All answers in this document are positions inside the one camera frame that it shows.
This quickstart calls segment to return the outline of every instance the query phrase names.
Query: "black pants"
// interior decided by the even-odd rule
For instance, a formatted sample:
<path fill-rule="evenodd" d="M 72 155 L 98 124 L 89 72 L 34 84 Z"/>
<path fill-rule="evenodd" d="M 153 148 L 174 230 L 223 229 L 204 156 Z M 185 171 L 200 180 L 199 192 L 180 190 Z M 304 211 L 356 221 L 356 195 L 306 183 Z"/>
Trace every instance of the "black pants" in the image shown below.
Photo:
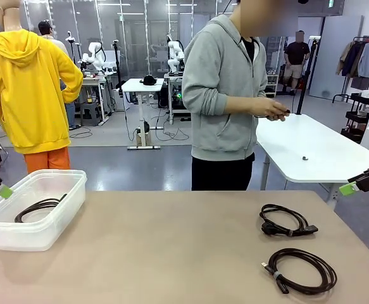
<path fill-rule="evenodd" d="M 254 153 L 245 160 L 208 161 L 192 158 L 192 191 L 245 191 L 252 177 Z"/>

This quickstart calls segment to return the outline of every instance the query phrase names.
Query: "coiled black cable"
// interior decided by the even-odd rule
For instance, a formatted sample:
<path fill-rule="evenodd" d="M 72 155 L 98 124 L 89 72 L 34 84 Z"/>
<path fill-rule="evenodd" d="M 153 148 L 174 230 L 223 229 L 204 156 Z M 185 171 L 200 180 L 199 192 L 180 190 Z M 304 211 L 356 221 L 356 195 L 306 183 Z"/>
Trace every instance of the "coiled black cable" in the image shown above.
<path fill-rule="evenodd" d="M 288 214 L 291 214 L 293 217 L 295 217 L 298 221 L 298 229 L 291 230 L 288 228 L 285 228 L 281 225 L 276 224 L 272 220 L 269 220 L 266 217 L 266 213 L 269 212 L 276 212 L 276 211 L 283 211 L 287 212 Z M 308 225 L 308 221 L 298 212 L 288 209 L 283 206 L 278 206 L 274 204 L 267 204 L 261 207 L 260 211 L 260 217 L 265 221 L 263 225 L 261 225 L 261 230 L 271 236 L 274 234 L 285 234 L 286 236 L 306 236 L 308 234 L 312 234 L 314 232 L 318 231 L 318 228 L 314 225 Z"/>
<path fill-rule="evenodd" d="M 63 200 L 66 196 L 66 193 L 61 197 L 61 199 L 57 199 L 57 198 L 47 198 L 47 199 L 43 199 L 42 201 L 39 201 L 38 203 L 35 203 L 31 206 L 29 206 L 27 209 L 25 209 L 24 211 L 20 212 L 14 219 L 15 223 L 23 223 L 22 221 L 22 217 L 24 215 L 26 215 L 27 213 L 39 210 L 39 209 L 44 209 L 44 208 L 54 208 L 56 207 L 61 200 Z"/>
<path fill-rule="evenodd" d="M 322 278 L 322 283 L 317 287 L 311 287 L 303 286 L 292 282 L 291 280 L 288 280 L 277 269 L 277 262 L 281 258 L 286 256 L 302 258 L 303 260 L 310 263 L 312 266 L 318 269 Z M 266 263 L 262 263 L 262 266 L 267 271 L 269 271 L 271 275 L 273 275 L 274 279 L 276 280 L 277 286 L 284 294 L 289 293 L 289 290 L 287 288 L 288 286 L 300 293 L 303 293 L 304 295 L 317 295 L 319 293 L 324 293 L 331 290 L 337 282 L 336 272 L 327 262 L 322 260 L 320 257 L 313 255 L 312 253 L 300 249 L 285 248 L 278 250 L 270 257 L 268 265 Z"/>

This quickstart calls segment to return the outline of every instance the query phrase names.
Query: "black shirt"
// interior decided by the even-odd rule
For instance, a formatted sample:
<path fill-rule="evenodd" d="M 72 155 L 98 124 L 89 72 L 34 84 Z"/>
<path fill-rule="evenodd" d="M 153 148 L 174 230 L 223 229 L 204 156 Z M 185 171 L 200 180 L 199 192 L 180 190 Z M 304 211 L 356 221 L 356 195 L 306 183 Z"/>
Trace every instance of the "black shirt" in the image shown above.
<path fill-rule="evenodd" d="M 242 41 L 243 44 L 245 45 L 247 54 L 249 55 L 250 61 L 252 61 L 253 63 L 253 58 L 254 58 L 254 40 L 252 38 L 252 42 L 248 42 L 246 41 L 243 37 L 242 37 Z"/>
<path fill-rule="evenodd" d="M 310 47 L 305 42 L 293 42 L 287 46 L 285 53 L 292 65 L 302 65 L 305 55 L 310 53 Z"/>

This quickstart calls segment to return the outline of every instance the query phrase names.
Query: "yellow hoodie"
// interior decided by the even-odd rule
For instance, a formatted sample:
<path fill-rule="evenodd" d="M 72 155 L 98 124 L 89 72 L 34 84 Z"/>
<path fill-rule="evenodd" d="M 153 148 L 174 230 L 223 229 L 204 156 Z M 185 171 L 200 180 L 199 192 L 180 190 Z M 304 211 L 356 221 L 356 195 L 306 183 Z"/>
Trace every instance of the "yellow hoodie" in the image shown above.
<path fill-rule="evenodd" d="M 0 33 L 0 121 L 15 151 L 70 144 L 64 103 L 77 98 L 82 81 L 80 70 L 51 41 L 26 30 Z"/>

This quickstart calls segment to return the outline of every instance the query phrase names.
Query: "white plastic bin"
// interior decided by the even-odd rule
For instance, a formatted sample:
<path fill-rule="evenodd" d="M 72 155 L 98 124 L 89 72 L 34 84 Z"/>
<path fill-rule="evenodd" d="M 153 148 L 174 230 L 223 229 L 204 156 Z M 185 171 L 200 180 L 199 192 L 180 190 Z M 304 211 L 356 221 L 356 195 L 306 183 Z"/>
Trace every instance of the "white plastic bin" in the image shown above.
<path fill-rule="evenodd" d="M 29 174 L 0 198 L 0 250 L 44 251 L 50 249 L 76 215 L 85 200 L 84 171 L 39 170 Z M 47 198 L 65 198 L 55 208 L 26 214 L 24 223 L 15 217 L 34 203 Z"/>

